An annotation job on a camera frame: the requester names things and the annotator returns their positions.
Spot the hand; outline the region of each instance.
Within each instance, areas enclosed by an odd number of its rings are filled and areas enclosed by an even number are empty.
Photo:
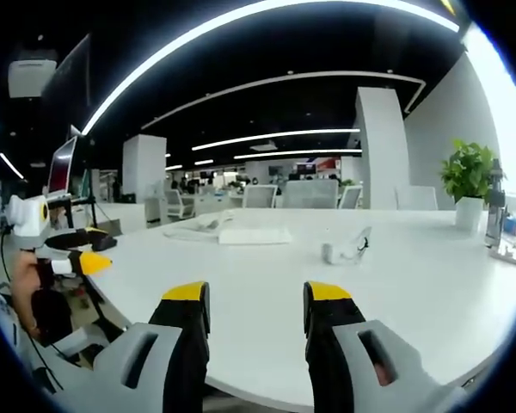
[[[40,341],[40,329],[38,327],[36,327],[36,325],[28,330],[28,334],[36,341]]]

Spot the black ceiling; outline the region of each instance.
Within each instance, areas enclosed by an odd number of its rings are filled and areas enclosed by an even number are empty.
[[[89,3],[89,7],[78,4],[68,12],[61,4],[55,10],[27,6],[19,10],[18,17],[3,10],[0,16],[8,24],[0,26],[0,151],[8,154],[27,179],[41,179],[46,172],[29,163],[49,164],[51,153],[65,138],[42,133],[40,99],[8,98],[8,64],[20,48],[55,50],[60,63],[90,33],[90,106],[72,99],[73,105],[83,105],[77,111],[80,115],[72,119],[82,129],[108,93],[153,52],[198,24],[248,3],[255,0],[146,2],[104,11]],[[439,0],[412,3],[456,20]],[[206,94],[285,76],[289,71],[393,71],[426,82],[419,102],[462,51],[459,34],[397,10],[355,3],[269,10],[218,28],[147,71],[96,124],[91,162],[96,167],[119,168],[124,140],[148,133],[168,138],[169,164],[189,167],[208,158],[233,163],[233,155],[250,153],[248,143],[198,152],[191,147],[263,133],[349,128],[357,87],[394,88],[404,108],[418,85],[373,77],[270,83],[211,99],[141,128]],[[333,149],[346,147],[347,139],[347,134],[314,135],[275,142],[280,150]],[[15,177],[1,161],[0,176]]]

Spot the desk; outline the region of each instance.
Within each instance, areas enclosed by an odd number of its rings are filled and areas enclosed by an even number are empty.
[[[516,267],[488,256],[482,234],[453,226],[454,212],[237,209],[234,224],[286,225],[293,242],[222,246],[166,238],[163,227],[119,237],[113,266],[91,278],[130,323],[147,322],[171,287],[211,287],[206,382],[277,409],[312,412],[304,359],[303,284],[347,289],[421,353],[442,384],[462,384],[503,343],[516,319]],[[183,226],[184,222],[173,225]],[[372,226],[360,265],[329,266],[323,242]]]

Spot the water bottle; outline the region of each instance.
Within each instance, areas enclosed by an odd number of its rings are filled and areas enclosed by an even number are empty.
[[[499,159],[493,160],[490,172],[491,188],[488,191],[488,227],[485,244],[489,248],[499,248],[501,244],[503,220],[507,214],[505,191],[502,190],[503,173]]]

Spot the computer screen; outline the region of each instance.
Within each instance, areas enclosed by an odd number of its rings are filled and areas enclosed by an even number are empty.
[[[270,176],[281,175],[283,168],[281,166],[270,166],[268,167],[268,172]]]
[[[296,171],[300,175],[315,175],[317,173],[314,163],[297,163]]]
[[[72,158],[77,144],[77,137],[69,139],[54,153],[48,179],[48,194],[69,190],[69,174],[71,173]]]

